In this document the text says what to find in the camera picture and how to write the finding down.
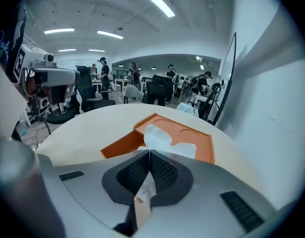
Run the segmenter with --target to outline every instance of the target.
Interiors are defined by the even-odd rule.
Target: floor
[[[101,94],[97,93],[96,97],[101,98]],[[111,100],[114,100],[116,105],[124,104],[124,96],[122,95],[121,91],[110,93],[109,98]],[[79,95],[77,99],[81,103],[81,97]],[[142,100],[141,99],[133,100],[132,98],[129,98],[128,103],[129,104],[142,103]],[[166,107],[175,109],[179,103],[180,103],[179,98],[172,97],[171,101],[168,104],[166,104]],[[62,124],[48,123],[48,125],[50,127],[51,132],[53,132]],[[16,129],[19,135],[21,136],[23,143],[28,145],[29,147],[36,146],[39,143],[42,143],[49,136],[48,130],[42,121],[34,122],[30,127],[27,126],[25,123],[20,123],[19,125],[17,125]]]

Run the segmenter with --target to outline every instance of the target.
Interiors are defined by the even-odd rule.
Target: tissue paper
[[[178,143],[171,145],[172,138],[168,133],[150,124],[145,128],[144,142],[146,146],[140,146],[138,150],[159,150],[178,154],[191,159],[196,157],[197,147],[191,143]]]

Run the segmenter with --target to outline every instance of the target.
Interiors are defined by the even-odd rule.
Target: orange tray
[[[172,145],[178,143],[195,144],[197,147],[196,160],[214,163],[214,149],[210,134],[202,133],[156,113],[138,122],[134,125],[132,132],[102,149],[103,156],[112,158],[135,151],[139,146],[145,146],[144,132],[145,128],[150,124],[167,132],[172,138]]]

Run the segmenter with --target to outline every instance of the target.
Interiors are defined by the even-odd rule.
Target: person
[[[180,97],[183,84],[184,84],[184,77],[180,77],[177,92],[174,94],[175,97],[178,97],[178,98]]]
[[[106,62],[106,58],[102,57],[100,59],[100,63],[102,64],[102,71],[101,75],[98,77],[98,79],[102,80],[102,91],[108,91],[109,89],[109,80],[108,80],[108,73],[109,68]],[[108,93],[101,93],[103,100],[108,100]]]
[[[128,69],[128,78],[131,79],[131,84],[134,85],[138,91],[141,90],[141,84],[140,84],[140,74],[139,70],[137,68],[137,64],[135,62],[131,63],[131,67]]]
[[[168,66],[168,69],[170,69],[170,71],[168,73],[168,77],[172,80],[172,78],[176,75],[176,71],[174,70],[174,65],[170,64]],[[171,82],[171,85],[172,85],[171,90],[170,90],[170,92],[166,96],[166,102],[170,102],[171,97],[173,95],[173,82]]]
[[[97,65],[94,63],[94,64],[92,64],[92,68],[95,68],[95,75],[97,76],[97,74],[98,74],[98,69],[97,69]],[[95,93],[97,93],[98,92],[98,86],[97,85],[94,85],[93,86],[93,90],[94,90],[94,92]]]
[[[190,98],[190,101],[194,102],[196,99],[196,95],[203,90],[203,86],[205,86],[208,94],[212,92],[212,89],[207,84],[207,79],[212,76],[212,73],[210,71],[206,71],[204,74],[200,74],[196,77],[196,80],[198,81],[198,85],[196,88],[192,88],[192,96]]]

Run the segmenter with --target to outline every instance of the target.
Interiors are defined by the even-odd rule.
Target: black vent grille
[[[221,194],[221,197],[246,232],[263,223],[263,220],[236,192],[226,192]]]
[[[65,181],[65,180],[74,179],[74,178],[77,178],[77,177],[80,177],[83,175],[84,175],[84,173],[82,171],[74,171],[74,172],[59,175],[59,177],[62,181]]]

